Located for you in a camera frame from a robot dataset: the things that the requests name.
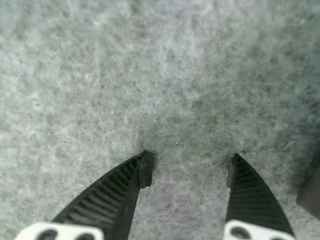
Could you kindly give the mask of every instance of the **gray carpet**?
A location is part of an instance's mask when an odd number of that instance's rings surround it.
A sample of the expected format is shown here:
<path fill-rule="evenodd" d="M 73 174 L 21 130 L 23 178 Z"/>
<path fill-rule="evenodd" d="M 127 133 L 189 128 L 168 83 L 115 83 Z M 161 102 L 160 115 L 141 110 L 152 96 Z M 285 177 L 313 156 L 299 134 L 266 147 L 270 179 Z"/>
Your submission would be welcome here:
<path fill-rule="evenodd" d="M 241 154 L 298 239 L 320 136 L 319 0 L 1 0 L 0 239 L 143 149 L 130 240 L 220 240 Z"/>

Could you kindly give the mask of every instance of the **black plastic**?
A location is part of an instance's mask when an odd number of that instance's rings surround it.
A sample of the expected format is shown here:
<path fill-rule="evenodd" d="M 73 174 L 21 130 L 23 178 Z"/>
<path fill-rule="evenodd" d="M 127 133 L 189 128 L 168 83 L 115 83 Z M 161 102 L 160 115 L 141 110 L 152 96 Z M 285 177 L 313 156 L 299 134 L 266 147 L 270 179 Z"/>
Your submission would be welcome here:
<path fill-rule="evenodd" d="M 235 154 L 230 162 L 227 186 L 231 192 L 226 222 L 239 220 L 294 236 L 269 187 L 239 154 Z"/>
<path fill-rule="evenodd" d="M 154 154 L 144 151 L 83 191 L 52 221 L 100 228 L 105 240 L 127 240 L 140 189 L 152 183 Z"/>

